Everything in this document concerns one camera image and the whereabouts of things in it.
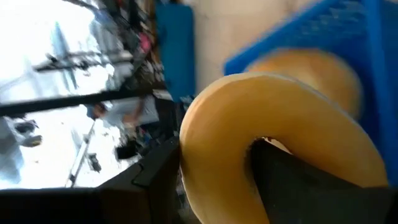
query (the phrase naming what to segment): blue crate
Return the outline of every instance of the blue crate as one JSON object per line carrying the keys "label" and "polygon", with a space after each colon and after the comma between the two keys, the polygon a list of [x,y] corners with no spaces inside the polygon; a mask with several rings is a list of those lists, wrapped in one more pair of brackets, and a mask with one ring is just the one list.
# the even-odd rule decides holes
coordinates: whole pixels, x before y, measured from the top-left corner
{"label": "blue crate", "polygon": [[324,0],[242,50],[225,64],[224,74],[241,73],[278,47],[339,55],[361,79],[365,107],[359,123],[379,149],[391,185],[398,186],[397,20],[398,4],[387,0]]}

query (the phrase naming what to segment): pink object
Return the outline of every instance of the pink object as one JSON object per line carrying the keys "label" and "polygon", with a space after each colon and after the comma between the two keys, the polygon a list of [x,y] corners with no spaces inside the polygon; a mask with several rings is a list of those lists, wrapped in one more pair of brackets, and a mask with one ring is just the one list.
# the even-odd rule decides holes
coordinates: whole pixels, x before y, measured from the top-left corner
{"label": "pink object", "polygon": [[141,41],[141,49],[147,53],[150,50],[150,39],[148,35],[142,32],[139,34],[139,39]]}

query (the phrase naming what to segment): blue plastic crate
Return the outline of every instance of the blue plastic crate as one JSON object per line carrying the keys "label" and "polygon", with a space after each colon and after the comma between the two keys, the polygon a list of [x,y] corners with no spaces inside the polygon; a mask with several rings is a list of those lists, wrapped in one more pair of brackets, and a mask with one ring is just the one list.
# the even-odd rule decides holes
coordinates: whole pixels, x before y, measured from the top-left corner
{"label": "blue plastic crate", "polygon": [[242,50],[224,73],[241,73],[278,47],[317,47],[339,55],[361,79],[365,107],[359,123],[379,149],[390,183],[398,186],[397,21],[398,4],[391,1],[324,0]]}

